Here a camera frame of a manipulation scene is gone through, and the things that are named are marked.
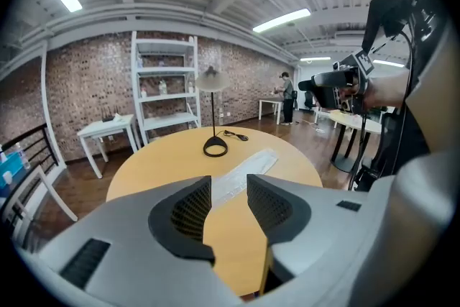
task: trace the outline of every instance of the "person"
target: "person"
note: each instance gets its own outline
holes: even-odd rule
[[[289,78],[289,73],[288,72],[283,72],[281,74],[281,78],[284,81],[284,84],[282,87],[276,88],[277,93],[282,92],[282,97],[284,100],[283,106],[282,106],[282,112],[285,115],[285,120],[283,125],[289,125],[293,123],[293,109],[294,109],[294,99],[293,99],[293,82]]]

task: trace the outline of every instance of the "shelf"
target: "shelf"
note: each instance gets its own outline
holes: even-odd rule
[[[194,43],[180,40],[137,39],[137,50],[141,55],[184,55]]]
[[[139,99],[141,103],[147,103],[149,101],[160,101],[160,100],[169,100],[171,98],[186,98],[186,97],[196,97],[196,93],[171,93],[168,95],[156,95],[142,97]]]
[[[145,67],[136,69],[136,73],[141,77],[148,77],[148,75],[182,75],[192,72],[195,72],[194,67]]]
[[[194,122],[195,120],[198,120],[198,118],[190,113],[175,113],[167,116],[155,116],[144,120],[144,131],[173,126],[175,124]]]

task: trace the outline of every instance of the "lamp shade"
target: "lamp shade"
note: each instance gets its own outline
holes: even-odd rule
[[[226,73],[218,72],[210,66],[205,73],[198,76],[195,86],[202,91],[217,92],[229,87],[230,79]]]

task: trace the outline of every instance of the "round wooden table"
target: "round wooden table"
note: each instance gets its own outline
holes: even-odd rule
[[[154,141],[133,154],[116,172],[106,200],[145,191],[160,185],[198,177],[221,176],[260,150],[273,149],[278,161],[266,175],[321,187],[321,179],[311,162],[294,146],[282,139],[239,127],[216,127],[248,136],[243,142],[223,137],[229,151],[222,157],[203,154],[212,127],[188,129]],[[216,256],[214,271],[237,294],[258,291],[267,249],[267,238],[247,205],[246,191],[209,212],[203,243]]]
[[[357,131],[361,130],[362,118],[360,116],[343,113],[340,110],[333,110],[329,114],[329,119],[341,125],[340,132],[339,132],[339,138],[337,139],[336,147],[331,157],[331,164],[335,166],[337,169],[345,173],[350,173],[353,170],[353,167],[355,166],[355,164],[358,165],[358,163],[356,163],[356,160],[349,158],[349,155],[350,155],[351,148],[353,147],[353,142],[354,142],[355,136],[357,135]],[[350,142],[348,144],[348,147],[346,148],[345,155],[341,155],[339,154],[339,150],[342,144],[342,140],[344,138],[345,129],[347,127],[351,127],[353,129],[353,132],[351,133]],[[367,119],[365,132],[366,134],[364,136],[364,141],[363,141],[363,145],[364,145],[363,152],[366,149],[370,134],[371,133],[381,134],[382,125],[370,119]]]

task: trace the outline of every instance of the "lamp base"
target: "lamp base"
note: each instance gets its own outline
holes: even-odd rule
[[[211,153],[206,151],[211,146],[221,146],[225,150],[224,150],[224,152],[221,152],[219,154],[211,154]],[[227,146],[227,144],[225,143],[225,141],[222,138],[217,137],[217,136],[212,136],[210,139],[208,139],[206,141],[206,143],[203,146],[203,152],[204,152],[204,155],[206,155],[206,156],[211,156],[211,157],[224,156],[227,153],[227,151],[229,151],[229,147]]]

